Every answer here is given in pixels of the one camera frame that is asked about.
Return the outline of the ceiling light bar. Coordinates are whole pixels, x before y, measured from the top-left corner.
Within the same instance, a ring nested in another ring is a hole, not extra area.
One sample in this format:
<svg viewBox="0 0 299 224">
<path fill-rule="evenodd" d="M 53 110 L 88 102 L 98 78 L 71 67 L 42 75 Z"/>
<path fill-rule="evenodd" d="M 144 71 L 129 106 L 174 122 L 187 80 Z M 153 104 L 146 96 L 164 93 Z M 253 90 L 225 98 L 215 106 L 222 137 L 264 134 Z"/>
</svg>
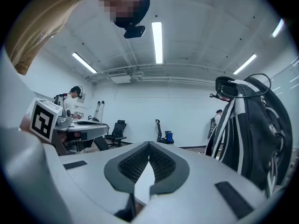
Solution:
<svg viewBox="0 0 299 224">
<path fill-rule="evenodd" d="M 283 28 L 284 26 L 284 20 L 283 19 L 280 19 L 280 21 L 278 22 L 277 26 L 274 28 L 274 30 L 272 31 L 272 37 L 276 37 L 280 30 Z"/>
<path fill-rule="evenodd" d="M 252 54 L 238 69 L 236 69 L 233 74 L 239 74 L 243 69 L 245 69 L 252 61 L 256 59 L 257 55 Z"/>
<path fill-rule="evenodd" d="M 163 63 L 163 36 L 162 23 L 160 21 L 152 23 L 155 58 L 157 64 Z"/>
<path fill-rule="evenodd" d="M 91 73 L 93 74 L 97 73 L 97 71 L 87 61 L 85 61 L 77 52 L 72 53 L 72 56 L 84 67 L 86 67 Z"/>
</svg>

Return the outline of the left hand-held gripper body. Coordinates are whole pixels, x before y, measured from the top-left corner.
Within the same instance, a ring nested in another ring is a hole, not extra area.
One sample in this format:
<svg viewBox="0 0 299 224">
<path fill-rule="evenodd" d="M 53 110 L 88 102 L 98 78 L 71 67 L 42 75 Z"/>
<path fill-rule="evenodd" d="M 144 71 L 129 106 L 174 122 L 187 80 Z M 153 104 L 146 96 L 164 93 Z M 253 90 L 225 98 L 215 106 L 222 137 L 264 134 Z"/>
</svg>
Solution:
<svg viewBox="0 0 299 224">
<path fill-rule="evenodd" d="M 51 143 L 54 130 L 66 131 L 72 121 L 71 112 L 46 99 L 36 100 L 30 120 L 30 131 Z"/>
</svg>

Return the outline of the white ceiling air unit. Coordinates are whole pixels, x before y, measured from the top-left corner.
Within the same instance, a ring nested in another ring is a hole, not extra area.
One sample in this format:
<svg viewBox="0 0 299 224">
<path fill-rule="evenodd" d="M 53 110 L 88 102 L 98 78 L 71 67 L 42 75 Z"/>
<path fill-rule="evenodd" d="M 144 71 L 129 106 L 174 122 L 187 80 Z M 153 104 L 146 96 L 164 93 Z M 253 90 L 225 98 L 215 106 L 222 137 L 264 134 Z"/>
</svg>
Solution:
<svg viewBox="0 0 299 224">
<path fill-rule="evenodd" d="M 111 76 L 110 79 L 115 84 L 127 84 L 127 83 L 131 83 L 131 77 L 130 77 L 130 75 Z"/>
</svg>

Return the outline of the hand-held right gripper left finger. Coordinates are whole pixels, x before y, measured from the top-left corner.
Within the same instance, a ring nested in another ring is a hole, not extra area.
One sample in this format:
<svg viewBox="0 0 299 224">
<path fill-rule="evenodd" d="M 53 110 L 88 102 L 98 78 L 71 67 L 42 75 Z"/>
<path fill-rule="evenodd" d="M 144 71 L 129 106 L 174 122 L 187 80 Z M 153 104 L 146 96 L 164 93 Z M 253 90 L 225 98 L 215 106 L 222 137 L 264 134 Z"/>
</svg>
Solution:
<svg viewBox="0 0 299 224">
<path fill-rule="evenodd" d="M 148 142 L 131 144 L 91 154 L 61 156 L 65 166 L 84 161 L 85 165 L 66 171 L 93 204 L 115 218 L 114 222 L 150 224 L 146 207 L 135 208 L 135 184 L 149 162 Z"/>
</svg>

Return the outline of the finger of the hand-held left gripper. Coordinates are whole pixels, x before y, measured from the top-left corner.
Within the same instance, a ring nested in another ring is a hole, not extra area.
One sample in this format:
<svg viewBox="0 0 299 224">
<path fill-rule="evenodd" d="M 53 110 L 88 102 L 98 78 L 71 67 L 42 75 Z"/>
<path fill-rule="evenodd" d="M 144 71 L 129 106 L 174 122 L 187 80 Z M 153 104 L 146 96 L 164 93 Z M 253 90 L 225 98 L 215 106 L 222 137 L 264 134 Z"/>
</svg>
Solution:
<svg viewBox="0 0 299 224">
<path fill-rule="evenodd" d="M 68 132 L 80 132 L 82 140 L 92 140 L 107 134 L 109 127 L 105 124 L 97 125 L 78 125 L 72 124 L 68 127 Z"/>
<path fill-rule="evenodd" d="M 107 126 L 107 124 L 100 123 L 100 122 L 93 121 L 93 120 L 86 120 L 86 121 L 79 120 L 79 121 L 74 122 L 74 124 L 78 125 L 78 126 L 101 126 L 101 125 Z"/>
</svg>

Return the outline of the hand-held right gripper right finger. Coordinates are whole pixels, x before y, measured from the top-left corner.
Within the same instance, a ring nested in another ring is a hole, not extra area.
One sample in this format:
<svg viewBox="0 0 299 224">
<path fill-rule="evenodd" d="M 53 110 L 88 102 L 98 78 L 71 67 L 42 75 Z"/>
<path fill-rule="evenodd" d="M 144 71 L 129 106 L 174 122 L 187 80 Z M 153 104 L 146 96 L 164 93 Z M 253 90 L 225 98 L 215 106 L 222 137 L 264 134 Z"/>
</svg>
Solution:
<svg viewBox="0 0 299 224">
<path fill-rule="evenodd" d="M 285 192 L 277 188 L 266 198 L 256 185 L 212 157 L 174 146 L 165 148 L 185 159 L 189 176 L 174 193 L 152 196 L 136 217 L 136 224 L 257 224 Z M 220 182 L 228 182 L 253 211 L 239 219 L 217 190 L 215 184 Z"/>
</svg>

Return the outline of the black white striped backpack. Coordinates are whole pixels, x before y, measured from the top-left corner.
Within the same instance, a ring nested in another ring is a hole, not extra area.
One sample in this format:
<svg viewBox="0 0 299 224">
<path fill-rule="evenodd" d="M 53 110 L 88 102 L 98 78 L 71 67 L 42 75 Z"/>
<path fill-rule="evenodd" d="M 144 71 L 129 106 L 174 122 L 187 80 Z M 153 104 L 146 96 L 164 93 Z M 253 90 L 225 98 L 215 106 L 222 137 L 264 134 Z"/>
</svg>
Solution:
<svg viewBox="0 0 299 224">
<path fill-rule="evenodd" d="M 237 96 L 226 102 L 209 136 L 205 155 L 217 158 L 272 196 L 287 175 L 292 125 L 283 103 L 252 74 L 234 79 Z"/>
</svg>

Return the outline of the person's left forearm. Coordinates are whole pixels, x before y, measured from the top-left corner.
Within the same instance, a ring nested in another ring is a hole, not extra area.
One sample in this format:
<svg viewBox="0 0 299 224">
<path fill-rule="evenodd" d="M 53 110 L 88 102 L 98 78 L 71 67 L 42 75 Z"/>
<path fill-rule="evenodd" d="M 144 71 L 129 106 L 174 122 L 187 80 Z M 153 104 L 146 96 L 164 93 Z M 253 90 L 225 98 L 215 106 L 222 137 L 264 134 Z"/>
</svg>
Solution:
<svg viewBox="0 0 299 224">
<path fill-rule="evenodd" d="M 21 121 L 20 129 L 22 131 L 31 132 L 30 130 L 30 117 L 25 115 Z"/>
</svg>

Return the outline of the white folded tripod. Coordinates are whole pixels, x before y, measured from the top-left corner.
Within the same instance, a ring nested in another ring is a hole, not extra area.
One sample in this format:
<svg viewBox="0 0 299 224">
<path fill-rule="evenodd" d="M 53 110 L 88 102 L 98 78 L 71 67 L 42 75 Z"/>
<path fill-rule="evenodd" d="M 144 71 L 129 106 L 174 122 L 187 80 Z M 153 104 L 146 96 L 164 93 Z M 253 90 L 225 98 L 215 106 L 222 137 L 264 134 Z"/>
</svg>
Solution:
<svg viewBox="0 0 299 224">
<path fill-rule="evenodd" d="M 98 101 L 93 118 L 98 122 L 102 122 L 105 101 Z"/>
</svg>

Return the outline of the white ceiling pipes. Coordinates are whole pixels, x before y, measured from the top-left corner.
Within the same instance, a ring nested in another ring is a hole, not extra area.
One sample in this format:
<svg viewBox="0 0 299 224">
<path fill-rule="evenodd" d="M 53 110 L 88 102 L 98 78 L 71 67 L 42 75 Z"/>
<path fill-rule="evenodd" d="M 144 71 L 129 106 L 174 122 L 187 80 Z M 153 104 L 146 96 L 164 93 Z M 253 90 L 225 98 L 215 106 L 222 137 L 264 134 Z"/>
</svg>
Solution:
<svg viewBox="0 0 299 224">
<path fill-rule="evenodd" d="M 100 71 L 86 75 L 84 79 L 98 84 L 112 81 L 113 77 L 130 76 L 132 82 L 166 82 L 214 86 L 217 77 L 236 77 L 232 72 L 196 64 L 140 64 Z"/>
</svg>

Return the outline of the person's mustard shirt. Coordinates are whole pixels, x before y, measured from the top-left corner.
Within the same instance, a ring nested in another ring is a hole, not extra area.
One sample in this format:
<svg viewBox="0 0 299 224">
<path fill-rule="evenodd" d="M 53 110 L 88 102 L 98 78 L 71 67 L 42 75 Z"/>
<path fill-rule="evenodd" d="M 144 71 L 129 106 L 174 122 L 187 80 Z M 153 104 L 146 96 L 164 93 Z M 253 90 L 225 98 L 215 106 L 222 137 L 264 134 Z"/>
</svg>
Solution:
<svg viewBox="0 0 299 224">
<path fill-rule="evenodd" d="M 12 25 L 5 41 L 15 70 L 26 75 L 43 45 L 66 24 L 81 0 L 32 0 Z"/>
</svg>

